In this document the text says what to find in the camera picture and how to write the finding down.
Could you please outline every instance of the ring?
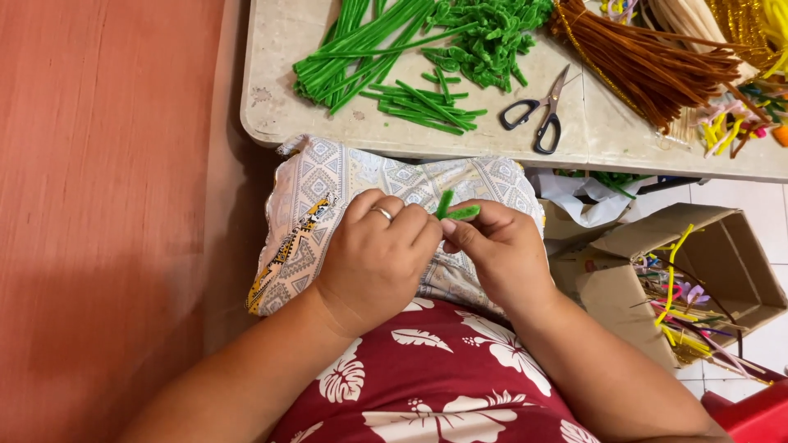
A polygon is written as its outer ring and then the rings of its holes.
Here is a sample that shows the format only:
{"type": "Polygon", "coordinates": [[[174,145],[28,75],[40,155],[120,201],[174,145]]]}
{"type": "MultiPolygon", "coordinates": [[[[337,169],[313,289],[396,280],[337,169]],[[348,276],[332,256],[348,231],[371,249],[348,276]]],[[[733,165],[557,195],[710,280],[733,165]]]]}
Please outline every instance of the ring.
{"type": "Polygon", "coordinates": [[[370,210],[376,210],[377,212],[380,212],[381,214],[383,214],[383,217],[386,217],[390,222],[394,221],[394,217],[392,217],[392,215],[389,214],[388,211],[383,209],[382,207],[373,206],[372,209],[370,210]]]}

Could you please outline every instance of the person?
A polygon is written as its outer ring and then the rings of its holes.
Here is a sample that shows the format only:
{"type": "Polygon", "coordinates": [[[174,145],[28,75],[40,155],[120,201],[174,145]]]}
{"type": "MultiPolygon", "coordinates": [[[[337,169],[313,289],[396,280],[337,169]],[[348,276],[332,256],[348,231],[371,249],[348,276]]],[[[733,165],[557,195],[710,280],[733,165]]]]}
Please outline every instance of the person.
{"type": "Polygon", "coordinates": [[[121,441],[731,441],[680,382],[555,287],[530,216],[487,200],[452,210],[474,204],[475,218],[438,221],[378,189],[359,194],[314,281],[167,386],[121,441]],[[414,298],[442,240],[473,261],[514,332],[414,298]]]}

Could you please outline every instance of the patterned fabric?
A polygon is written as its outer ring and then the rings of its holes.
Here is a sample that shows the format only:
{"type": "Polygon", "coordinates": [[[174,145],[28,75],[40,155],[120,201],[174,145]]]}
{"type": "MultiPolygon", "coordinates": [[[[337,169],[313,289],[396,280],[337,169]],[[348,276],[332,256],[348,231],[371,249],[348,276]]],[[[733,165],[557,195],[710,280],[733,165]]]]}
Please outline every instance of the patterned fabric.
{"type": "Polygon", "coordinates": [[[599,443],[513,332],[419,298],[319,374],[269,441],[599,443]]]}
{"type": "MultiPolygon", "coordinates": [[[[252,314],[273,314],[314,280],[344,209],[366,189],[379,188],[431,213],[443,191],[454,189],[452,204],[496,200],[533,217],[542,234],[544,210],[522,168],[509,158],[414,166],[313,136],[299,136],[278,152],[293,156],[277,169],[266,205],[266,247],[246,303],[252,314]]],[[[441,248],[422,276],[418,295],[503,315],[481,290],[467,255],[445,254],[441,248]]]]}

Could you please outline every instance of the scissor blade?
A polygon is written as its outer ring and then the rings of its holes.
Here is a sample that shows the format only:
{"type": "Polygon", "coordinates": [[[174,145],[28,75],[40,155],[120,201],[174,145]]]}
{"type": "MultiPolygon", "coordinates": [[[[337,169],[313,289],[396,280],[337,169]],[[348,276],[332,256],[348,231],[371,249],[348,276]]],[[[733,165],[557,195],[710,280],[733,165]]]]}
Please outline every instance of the scissor blade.
{"type": "Polygon", "coordinates": [[[563,89],[564,83],[567,81],[567,74],[569,74],[569,67],[571,65],[567,65],[566,68],[561,71],[558,75],[558,80],[556,80],[556,84],[552,87],[552,93],[550,94],[553,97],[560,97],[561,96],[561,89],[563,89]]]}

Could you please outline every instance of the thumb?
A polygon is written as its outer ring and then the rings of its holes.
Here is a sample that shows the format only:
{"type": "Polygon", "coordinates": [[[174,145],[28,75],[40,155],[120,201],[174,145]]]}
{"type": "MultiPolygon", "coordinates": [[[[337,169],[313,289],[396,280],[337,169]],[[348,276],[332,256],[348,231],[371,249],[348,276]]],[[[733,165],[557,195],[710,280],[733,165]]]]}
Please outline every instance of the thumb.
{"type": "Polygon", "coordinates": [[[444,218],[440,221],[440,227],[443,228],[444,236],[474,262],[486,257],[492,241],[470,223],[444,218]]]}

